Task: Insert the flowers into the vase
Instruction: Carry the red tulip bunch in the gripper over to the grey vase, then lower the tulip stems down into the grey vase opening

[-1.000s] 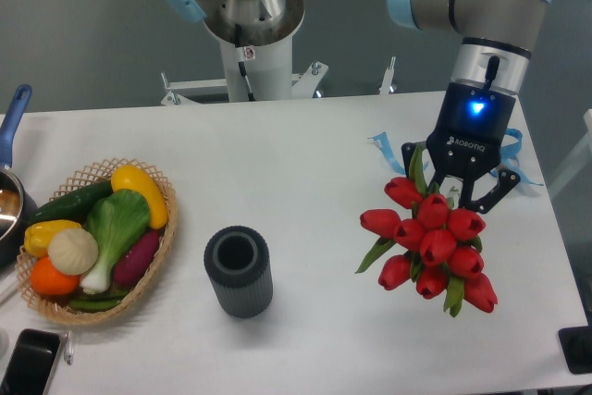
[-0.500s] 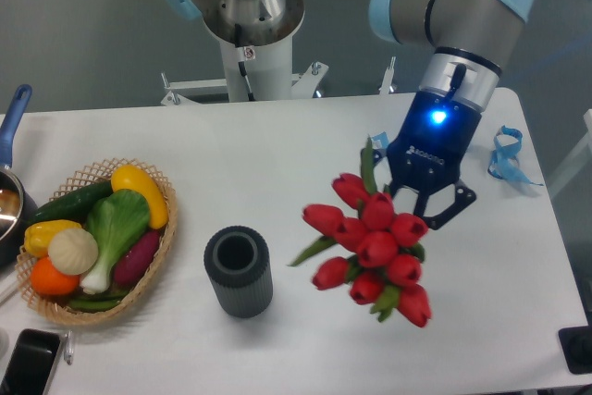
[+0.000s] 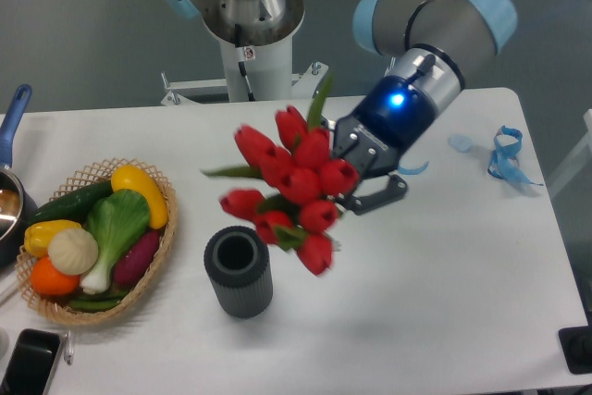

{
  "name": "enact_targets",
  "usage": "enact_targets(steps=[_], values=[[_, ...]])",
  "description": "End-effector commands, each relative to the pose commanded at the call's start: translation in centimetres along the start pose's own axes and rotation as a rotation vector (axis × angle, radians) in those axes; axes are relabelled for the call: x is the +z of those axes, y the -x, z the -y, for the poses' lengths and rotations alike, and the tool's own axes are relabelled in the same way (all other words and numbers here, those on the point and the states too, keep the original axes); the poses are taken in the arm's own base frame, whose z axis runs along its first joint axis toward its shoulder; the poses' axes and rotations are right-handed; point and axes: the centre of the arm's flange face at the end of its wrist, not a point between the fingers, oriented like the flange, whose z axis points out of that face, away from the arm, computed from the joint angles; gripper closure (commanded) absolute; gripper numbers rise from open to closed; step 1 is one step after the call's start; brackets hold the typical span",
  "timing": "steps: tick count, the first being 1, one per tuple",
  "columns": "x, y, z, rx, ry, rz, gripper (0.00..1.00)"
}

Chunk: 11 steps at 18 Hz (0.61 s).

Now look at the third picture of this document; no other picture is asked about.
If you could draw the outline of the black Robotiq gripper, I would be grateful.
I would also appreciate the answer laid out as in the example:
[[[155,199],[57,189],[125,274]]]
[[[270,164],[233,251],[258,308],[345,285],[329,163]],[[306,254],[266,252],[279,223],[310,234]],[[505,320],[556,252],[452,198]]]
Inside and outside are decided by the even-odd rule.
[[[321,117],[320,126],[333,133],[332,155],[344,159],[362,179],[385,176],[435,121],[432,101],[399,76],[386,76],[350,112],[337,121]],[[382,190],[364,196],[339,195],[335,202],[357,216],[402,200],[407,183],[390,175]]]

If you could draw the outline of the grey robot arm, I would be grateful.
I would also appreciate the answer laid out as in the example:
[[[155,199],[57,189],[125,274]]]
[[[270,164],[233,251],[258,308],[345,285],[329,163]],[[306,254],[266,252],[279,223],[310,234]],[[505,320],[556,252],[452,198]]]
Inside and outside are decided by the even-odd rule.
[[[186,19],[201,17],[218,40],[233,102],[289,98],[292,37],[303,0],[166,0]],[[517,27],[511,0],[361,0],[355,41],[388,56],[391,66],[349,115],[328,124],[332,152],[362,179],[386,177],[382,191],[343,192],[339,204],[357,215],[397,202],[407,191],[401,157],[497,55]]]

